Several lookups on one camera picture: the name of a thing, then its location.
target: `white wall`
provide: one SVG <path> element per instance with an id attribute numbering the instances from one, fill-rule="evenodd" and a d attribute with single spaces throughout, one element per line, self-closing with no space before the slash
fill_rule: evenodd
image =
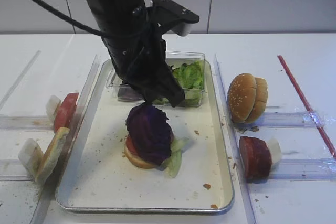
<path id="1" fill-rule="evenodd" d="M 67 15 L 69 8 L 74 19 L 98 28 L 85 0 L 68 0 L 69 6 L 66 0 L 45 1 Z M 175 1 L 200 15 L 193 33 L 336 32 L 336 0 Z M 31 0 L 0 0 L 0 33 L 73 30 Z"/>
<path id="2" fill-rule="evenodd" d="M 209 32 L 336 31 L 336 0 L 213 0 Z"/>
<path id="3" fill-rule="evenodd" d="M 66 0 L 44 0 L 69 15 Z M 73 33 L 64 22 L 31 0 L 0 0 L 0 34 Z"/>

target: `purple cabbage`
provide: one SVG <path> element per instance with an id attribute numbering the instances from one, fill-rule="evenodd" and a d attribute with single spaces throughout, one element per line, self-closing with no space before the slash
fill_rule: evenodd
<path id="1" fill-rule="evenodd" d="M 171 156 L 172 129 L 167 120 L 166 113 L 146 103 L 131 109 L 126 127 L 143 160 L 161 165 Z"/>

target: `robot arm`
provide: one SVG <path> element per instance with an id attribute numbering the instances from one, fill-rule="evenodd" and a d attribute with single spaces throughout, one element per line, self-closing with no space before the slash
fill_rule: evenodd
<path id="1" fill-rule="evenodd" d="M 117 75 L 146 102 L 166 97 L 172 106 L 184 92 L 165 63 L 162 35 L 170 29 L 186 36 L 199 17 L 172 0 L 87 0 Z"/>

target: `top bun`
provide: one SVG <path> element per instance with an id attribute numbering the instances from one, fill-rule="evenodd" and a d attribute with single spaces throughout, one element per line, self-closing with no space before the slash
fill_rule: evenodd
<path id="1" fill-rule="evenodd" d="M 264 112 L 268 99 L 267 82 L 250 73 L 236 76 L 228 90 L 228 106 L 235 123 L 253 123 Z"/>

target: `metal tray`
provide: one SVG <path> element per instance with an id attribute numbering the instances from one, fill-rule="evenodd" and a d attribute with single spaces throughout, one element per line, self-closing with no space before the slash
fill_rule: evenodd
<path id="1" fill-rule="evenodd" d="M 215 215 L 228 211 L 234 189 L 209 63 L 200 107 L 160 107 L 175 136 L 192 142 L 182 154 L 176 178 L 158 169 L 139 169 L 123 157 L 125 120 L 137 103 L 121 102 L 112 95 L 106 87 L 111 70 L 108 60 L 57 187 L 57 203 L 78 213 Z"/>

